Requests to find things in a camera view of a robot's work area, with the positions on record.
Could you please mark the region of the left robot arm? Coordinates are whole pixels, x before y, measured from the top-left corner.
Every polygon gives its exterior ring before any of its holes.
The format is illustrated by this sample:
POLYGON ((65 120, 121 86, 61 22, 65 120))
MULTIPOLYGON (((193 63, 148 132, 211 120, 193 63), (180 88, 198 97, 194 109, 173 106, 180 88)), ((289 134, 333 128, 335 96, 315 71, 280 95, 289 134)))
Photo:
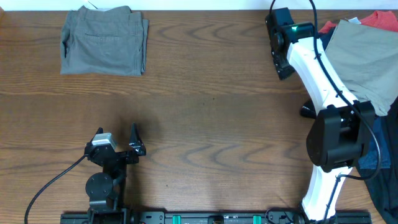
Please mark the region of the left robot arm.
POLYGON ((86 158, 100 166, 101 172, 93 174, 86 182, 85 190, 89 196, 89 223, 133 223, 130 209, 124 206, 127 166, 137 164, 146 155, 137 126, 131 125, 130 150, 117 152, 116 142, 111 133, 98 128, 84 150, 86 158))

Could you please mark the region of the red garment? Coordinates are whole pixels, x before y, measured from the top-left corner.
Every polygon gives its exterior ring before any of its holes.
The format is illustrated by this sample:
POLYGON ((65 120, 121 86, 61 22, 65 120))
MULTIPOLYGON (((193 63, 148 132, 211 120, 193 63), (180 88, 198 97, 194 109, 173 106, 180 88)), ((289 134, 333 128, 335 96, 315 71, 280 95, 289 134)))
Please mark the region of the red garment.
POLYGON ((392 11, 374 11, 364 19, 359 20, 355 17, 348 19, 348 22, 393 32, 398 31, 397 18, 392 11))

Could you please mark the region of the khaki beige shorts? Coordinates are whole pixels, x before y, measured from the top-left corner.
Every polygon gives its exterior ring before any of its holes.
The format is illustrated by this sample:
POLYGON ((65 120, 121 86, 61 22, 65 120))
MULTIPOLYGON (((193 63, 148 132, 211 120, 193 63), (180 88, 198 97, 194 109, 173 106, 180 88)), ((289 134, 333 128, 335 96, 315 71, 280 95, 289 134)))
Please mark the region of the khaki beige shorts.
POLYGON ((341 81, 359 101, 387 115, 397 98, 397 33, 340 21, 326 55, 341 81))

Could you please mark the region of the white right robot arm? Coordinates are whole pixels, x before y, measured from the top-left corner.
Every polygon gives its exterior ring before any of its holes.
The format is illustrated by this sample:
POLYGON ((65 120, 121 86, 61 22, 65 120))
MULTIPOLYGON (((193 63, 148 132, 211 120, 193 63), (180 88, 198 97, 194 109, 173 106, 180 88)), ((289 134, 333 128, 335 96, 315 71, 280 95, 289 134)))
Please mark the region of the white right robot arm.
POLYGON ((296 72, 306 88, 314 123, 306 138, 312 176, 298 212, 267 216, 269 223, 371 223, 368 212, 338 212, 345 179, 376 137, 375 110, 358 101, 337 75, 318 36, 316 22, 296 23, 288 8, 269 10, 265 23, 281 80, 296 72))

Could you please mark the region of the folded grey trousers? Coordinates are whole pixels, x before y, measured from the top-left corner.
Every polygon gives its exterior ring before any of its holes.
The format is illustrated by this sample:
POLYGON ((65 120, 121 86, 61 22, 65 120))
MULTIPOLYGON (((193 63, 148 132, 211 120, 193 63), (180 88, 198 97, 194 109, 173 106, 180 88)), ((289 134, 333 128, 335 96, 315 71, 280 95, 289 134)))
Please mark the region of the folded grey trousers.
POLYGON ((128 6, 69 11, 60 34, 60 73, 141 76, 148 32, 149 20, 128 6))

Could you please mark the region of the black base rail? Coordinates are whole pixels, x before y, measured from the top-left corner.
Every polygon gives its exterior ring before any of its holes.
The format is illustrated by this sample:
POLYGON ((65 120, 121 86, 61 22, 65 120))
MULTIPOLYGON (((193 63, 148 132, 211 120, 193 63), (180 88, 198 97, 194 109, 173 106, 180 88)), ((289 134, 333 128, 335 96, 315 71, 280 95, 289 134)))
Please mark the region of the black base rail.
POLYGON ((307 220, 299 212, 269 210, 264 213, 164 213, 132 214, 63 214, 61 224, 132 223, 132 224, 305 224, 305 223, 371 223, 368 212, 337 212, 326 220, 307 220))

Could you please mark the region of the navy blue garment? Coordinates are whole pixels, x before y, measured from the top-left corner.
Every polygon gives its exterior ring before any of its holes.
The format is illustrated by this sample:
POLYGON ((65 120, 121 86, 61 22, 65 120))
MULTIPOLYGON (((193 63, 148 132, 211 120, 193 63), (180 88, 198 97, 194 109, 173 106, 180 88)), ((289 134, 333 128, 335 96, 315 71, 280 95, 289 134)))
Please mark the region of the navy blue garment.
MULTIPOLYGON (((320 38, 326 51, 337 25, 323 27, 320 38)), ((386 223, 397 223, 397 98, 385 116, 378 116, 373 131, 381 148, 381 170, 367 181, 373 204, 386 223)))

